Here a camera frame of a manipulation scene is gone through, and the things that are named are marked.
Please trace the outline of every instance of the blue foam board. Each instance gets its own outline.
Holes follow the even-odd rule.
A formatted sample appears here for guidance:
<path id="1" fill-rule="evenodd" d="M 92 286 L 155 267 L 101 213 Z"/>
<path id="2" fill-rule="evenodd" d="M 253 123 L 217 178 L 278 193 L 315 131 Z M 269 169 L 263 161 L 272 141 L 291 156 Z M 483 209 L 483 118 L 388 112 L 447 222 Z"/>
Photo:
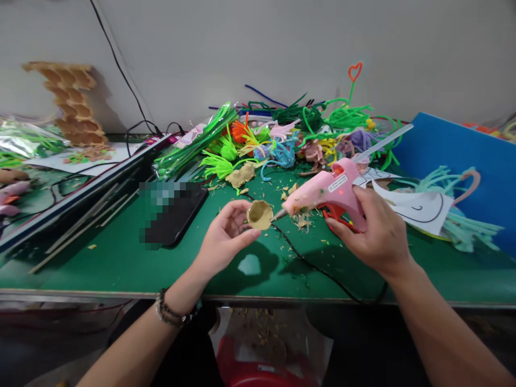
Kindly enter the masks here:
<path id="1" fill-rule="evenodd" d="M 424 178 L 439 166 L 454 174 L 475 167 L 480 186 L 457 207 L 470 219 L 505 227 L 493 240 L 516 257 L 516 145 L 426 113 L 412 123 L 393 150 L 401 168 L 408 176 Z"/>

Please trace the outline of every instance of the black phone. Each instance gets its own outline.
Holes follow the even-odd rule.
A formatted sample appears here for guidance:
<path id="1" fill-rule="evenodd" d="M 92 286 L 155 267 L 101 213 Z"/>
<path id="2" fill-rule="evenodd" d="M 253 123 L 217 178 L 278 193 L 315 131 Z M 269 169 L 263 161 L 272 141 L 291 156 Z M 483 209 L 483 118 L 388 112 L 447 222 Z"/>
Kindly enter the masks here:
<path id="1" fill-rule="evenodd" d="M 199 212 L 208 196 L 208 191 L 197 183 L 181 183 L 172 198 L 168 198 L 145 229 L 145 243 L 163 246 L 177 244 Z"/>

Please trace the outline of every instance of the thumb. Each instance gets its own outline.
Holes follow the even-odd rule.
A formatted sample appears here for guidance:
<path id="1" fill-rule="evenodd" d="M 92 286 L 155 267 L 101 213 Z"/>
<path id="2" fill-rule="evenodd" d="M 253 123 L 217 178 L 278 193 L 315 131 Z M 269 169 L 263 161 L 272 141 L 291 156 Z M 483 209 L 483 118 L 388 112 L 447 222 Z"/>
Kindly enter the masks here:
<path id="1" fill-rule="evenodd" d="M 236 238 L 233 238 L 231 241 L 231 245 L 232 245 L 233 249 L 235 250 L 235 254 L 238 253 L 243 248 L 249 246 L 256 239 L 258 239 L 258 237 L 260 236 L 261 233 L 262 232 L 260 230 L 251 228 L 250 230 L 243 232 Z"/>
<path id="2" fill-rule="evenodd" d="M 326 218 L 326 223 L 332 227 L 333 232 L 344 242 L 346 246 L 353 244 L 353 238 L 355 234 L 353 231 L 348 229 L 345 225 L 340 222 L 337 222 L 333 218 Z"/>

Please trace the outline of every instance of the hand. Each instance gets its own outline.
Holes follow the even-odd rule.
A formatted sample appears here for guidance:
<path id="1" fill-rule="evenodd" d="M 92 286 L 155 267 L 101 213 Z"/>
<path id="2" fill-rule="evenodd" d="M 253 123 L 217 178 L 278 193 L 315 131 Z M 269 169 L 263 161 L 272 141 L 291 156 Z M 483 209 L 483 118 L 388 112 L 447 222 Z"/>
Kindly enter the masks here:
<path id="1" fill-rule="evenodd" d="M 246 212 L 250 206 L 251 203 L 246 200 L 229 202 L 208 228 L 192 266 L 209 279 L 224 270 L 240 250 L 260 236 L 260 230 L 246 231 L 250 228 L 245 223 Z"/>
<path id="2" fill-rule="evenodd" d="M 355 185 L 353 193 L 362 204 L 367 231 L 354 234 L 335 219 L 327 218 L 326 222 L 353 254 L 386 280 L 406 273 L 415 262 L 410 255 L 405 222 L 373 189 Z"/>

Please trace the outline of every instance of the purple pipe cleaner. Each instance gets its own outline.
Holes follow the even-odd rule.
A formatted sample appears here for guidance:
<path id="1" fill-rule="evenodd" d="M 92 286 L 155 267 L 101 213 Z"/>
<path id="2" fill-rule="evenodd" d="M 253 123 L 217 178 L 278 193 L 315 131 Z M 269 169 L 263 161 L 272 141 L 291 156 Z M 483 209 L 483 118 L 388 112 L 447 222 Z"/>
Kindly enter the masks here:
<path id="1" fill-rule="evenodd" d="M 363 153 L 372 146 L 371 140 L 378 142 L 378 137 L 385 137 L 387 132 L 366 132 L 364 130 L 357 130 L 351 134 L 350 140 L 355 146 L 355 149 Z"/>

